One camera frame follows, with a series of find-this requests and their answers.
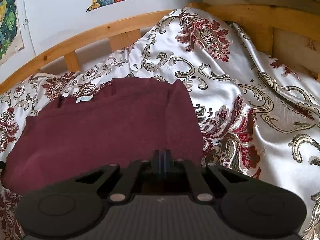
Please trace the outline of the floral satin bedspread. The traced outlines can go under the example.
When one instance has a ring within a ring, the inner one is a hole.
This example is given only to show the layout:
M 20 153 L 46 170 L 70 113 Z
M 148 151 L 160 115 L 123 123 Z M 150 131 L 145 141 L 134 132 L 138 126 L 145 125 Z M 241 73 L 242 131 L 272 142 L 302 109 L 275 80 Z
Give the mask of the floral satin bedspread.
M 196 8 L 167 12 L 118 50 L 103 39 L 76 50 L 78 71 L 60 57 L 1 92 L 1 159 L 28 116 L 60 95 L 91 96 L 116 77 L 182 81 L 216 163 L 298 194 L 300 234 L 319 239 L 319 81 L 259 52 L 236 22 Z

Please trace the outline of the maroon long sleeve top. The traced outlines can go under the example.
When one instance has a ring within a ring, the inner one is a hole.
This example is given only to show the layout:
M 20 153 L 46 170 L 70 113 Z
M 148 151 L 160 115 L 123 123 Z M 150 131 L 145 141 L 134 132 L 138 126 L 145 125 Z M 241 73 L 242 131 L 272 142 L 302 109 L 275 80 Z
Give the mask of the maroon long sleeve top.
M 118 78 L 89 101 L 60 96 L 28 117 L 1 182 L 22 195 L 108 164 L 151 159 L 156 150 L 201 162 L 203 139 L 185 85 Z

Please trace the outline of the green cartoon wall poster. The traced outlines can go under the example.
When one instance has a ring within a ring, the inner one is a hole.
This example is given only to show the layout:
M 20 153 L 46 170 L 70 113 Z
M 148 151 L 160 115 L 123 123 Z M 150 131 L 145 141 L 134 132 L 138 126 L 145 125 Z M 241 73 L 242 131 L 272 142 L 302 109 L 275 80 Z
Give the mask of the green cartoon wall poster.
M 1 0 L 1 65 L 24 48 L 17 0 Z

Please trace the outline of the wooden bed frame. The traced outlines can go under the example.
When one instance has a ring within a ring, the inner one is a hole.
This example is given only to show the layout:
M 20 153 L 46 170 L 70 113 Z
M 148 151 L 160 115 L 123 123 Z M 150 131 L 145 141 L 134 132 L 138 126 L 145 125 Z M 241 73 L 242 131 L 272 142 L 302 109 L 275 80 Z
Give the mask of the wooden bed frame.
M 318 0 L 202 0 L 191 3 L 227 22 L 236 22 L 249 35 L 257 50 L 278 58 L 287 66 L 319 78 Z M 155 25 L 166 11 L 148 12 L 110 22 L 75 35 L 14 72 L 1 84 L 6 92 L 45 65 L 63 57 L 70 71 L 80 69 L 76 50 L 108 39 L 112 50 L 132 44 L 140 30 Z

